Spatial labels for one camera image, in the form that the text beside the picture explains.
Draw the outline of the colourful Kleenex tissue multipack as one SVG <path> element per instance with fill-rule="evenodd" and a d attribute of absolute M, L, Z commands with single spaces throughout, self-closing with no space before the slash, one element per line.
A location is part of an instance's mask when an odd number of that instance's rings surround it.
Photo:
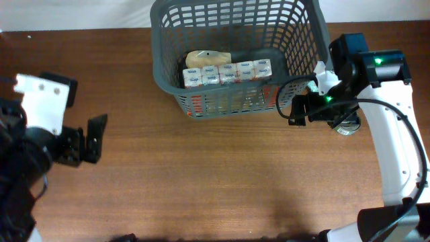
<path fill-rule="evenodd" d="M 184 69 L 182 74 L 185 88 L 260 81 L 273 75 L 269 59 Z"/>

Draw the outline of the clear bag of brown grain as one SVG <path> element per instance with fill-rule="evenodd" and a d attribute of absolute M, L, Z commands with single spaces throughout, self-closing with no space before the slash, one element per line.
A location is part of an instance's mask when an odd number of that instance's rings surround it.
<path fill-rule="evenodd" d="M 195 50 L 187 54 L 185 64 L 188 68 L 202 68 L 210 65 L 225 65 L 232 62 L 229 52 L 214 50 Z"/>

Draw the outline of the silver tin can green label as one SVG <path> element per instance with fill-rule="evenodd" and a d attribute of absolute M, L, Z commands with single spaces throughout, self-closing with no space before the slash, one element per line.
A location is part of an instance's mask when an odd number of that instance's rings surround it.
<path fill-rule="evenodd" d="M 341 123 L 335 127 L 335 131 L 337 131 L 339 134 L 343 136 L 350 136 L 355 132 L 357 132 L 360 126 L 361 126 L 360 124 Z"/>

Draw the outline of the light blue wet wipes pack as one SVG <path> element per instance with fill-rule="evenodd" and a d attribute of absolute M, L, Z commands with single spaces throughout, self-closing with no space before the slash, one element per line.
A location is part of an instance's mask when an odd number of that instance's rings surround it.
<path fill-rule="evenodd" d="M 310 81 L 308 83 L 307 87 L 309 88 L 309 90 L 311 92 L 317 92 L 318 93 L 318 87 L 316 86 L 316 83 L 314 81 Z"/>

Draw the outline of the grey plastic basket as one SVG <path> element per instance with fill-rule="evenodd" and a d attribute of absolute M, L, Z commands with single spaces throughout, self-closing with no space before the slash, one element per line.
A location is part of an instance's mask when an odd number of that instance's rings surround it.
<path fill-rule="evenodd" d="M 318 0 L 157 0 L 150 21 L 153 77 L 175 99 L 270 85 L 279 87 L 275 107 L 286 107 L 305 89 L 318 61 L 332 68 Z M 269 59 L 273 75 L 188 89 L 182 72 L 187 54 L 195 50 L 229 52 L 235 63 Z"/>

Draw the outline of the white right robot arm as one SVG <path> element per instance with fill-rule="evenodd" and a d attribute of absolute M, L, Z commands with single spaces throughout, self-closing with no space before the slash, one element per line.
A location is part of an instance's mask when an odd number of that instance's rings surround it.
<path fill-rule="evenodd" d="M 372 52 L 363 34 L 342 34 L 329 45 L 333 70 L 317 64 L 317 91 L 292 100 L 291 125 L 323 121 L 331 128 L 370 127 L 382 177 L 383 206 L 359 211 L 355 222 L 318 234 L 318 241 L 428 241 L 429 159 L 413 107 L 411 74 L 399 50 Z"/>

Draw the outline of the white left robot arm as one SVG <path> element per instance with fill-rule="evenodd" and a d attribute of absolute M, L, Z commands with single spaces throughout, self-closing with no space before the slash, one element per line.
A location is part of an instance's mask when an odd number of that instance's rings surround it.
<path fill-rule="evenodd" d="M 32 186 L 44 179 L 54 163 L 78 167 L 101 158 L 108 122 L 103 114 L 90 119 L 87 131 L 64 127 L 61 134 L 28 128 L 18 101 L 1 100 L 1 240 L 27 241 L 36 226 L 32 209 L 42 193 Z"/>

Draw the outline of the red spaghetti packet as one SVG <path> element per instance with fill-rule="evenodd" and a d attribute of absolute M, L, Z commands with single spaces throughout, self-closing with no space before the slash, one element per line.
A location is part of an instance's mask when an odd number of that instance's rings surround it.
<path fill-rule="evenodd" d="M 252 112 L 272 111 L 279 87 L 264 85 L 222 93 L 204 93 L 176 97 L 184 113 L 191 118 L 215 118 Z"/>

